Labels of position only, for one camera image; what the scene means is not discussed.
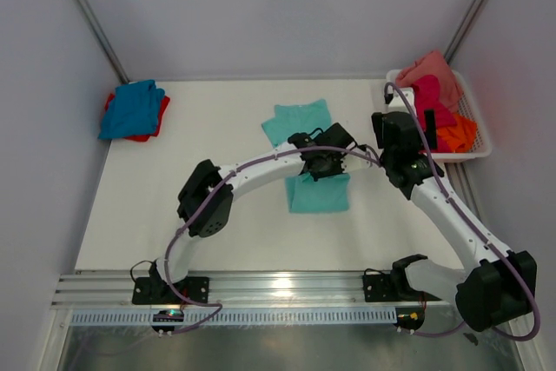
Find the teal t shirt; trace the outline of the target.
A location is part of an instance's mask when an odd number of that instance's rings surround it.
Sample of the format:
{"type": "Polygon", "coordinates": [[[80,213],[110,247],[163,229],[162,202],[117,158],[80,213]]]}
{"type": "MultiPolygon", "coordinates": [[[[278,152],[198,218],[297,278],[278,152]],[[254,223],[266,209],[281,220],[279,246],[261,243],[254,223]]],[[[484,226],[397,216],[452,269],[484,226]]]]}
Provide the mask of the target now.
{"type": "MultiPolygon", "coordinates": [[[[276,147],[294,133],[325,130],[332,119],[324,99],[303,105],[276,105],[275,116],[261,124],[272,146],[276,147]]],[[[293,214],[340,213],[349,210],[350,175],[340,174],[314,180],[309,174],[285,180],[288,210],[293,214]]]]}

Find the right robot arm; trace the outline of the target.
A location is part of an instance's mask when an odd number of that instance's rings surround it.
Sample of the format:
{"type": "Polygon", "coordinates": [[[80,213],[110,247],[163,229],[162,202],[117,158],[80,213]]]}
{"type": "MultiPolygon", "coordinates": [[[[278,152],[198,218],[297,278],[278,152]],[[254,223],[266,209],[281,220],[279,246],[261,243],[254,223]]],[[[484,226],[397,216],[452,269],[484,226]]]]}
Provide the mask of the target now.
{"type": "Polygon", "coordinates": [[[462,264],[456,270],[425,256],[400,260],[389,277],[392,294],[408,299],[426,292],[448,301],[478,332],[532,314],[526,338],[533,338],[540,325],[536,261],[526,251],[512,251],[456,195],[425,154],[427,137],[412,114],[375,112],[371,121],[388,180],[434,223],[462,264]]]}

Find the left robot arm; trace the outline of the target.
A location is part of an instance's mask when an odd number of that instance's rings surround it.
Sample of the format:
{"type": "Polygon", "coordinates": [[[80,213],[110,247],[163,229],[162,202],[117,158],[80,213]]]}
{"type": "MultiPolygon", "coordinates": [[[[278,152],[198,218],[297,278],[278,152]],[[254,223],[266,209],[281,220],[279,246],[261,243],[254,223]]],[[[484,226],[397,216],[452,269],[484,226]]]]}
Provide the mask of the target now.
{"type": "Polygon", "coordinates": [[[307,175],[321,186],[344,172],[344,160],[359,144],[339,124],[294,133],[263,155],[232,165],[199,162],[178,194],[176,231],[164,255],[149,269],[151,294],[171,303],[180,297],[195,245],[228,223],[232,203],[243,195],[287,177],[307,175]]]}

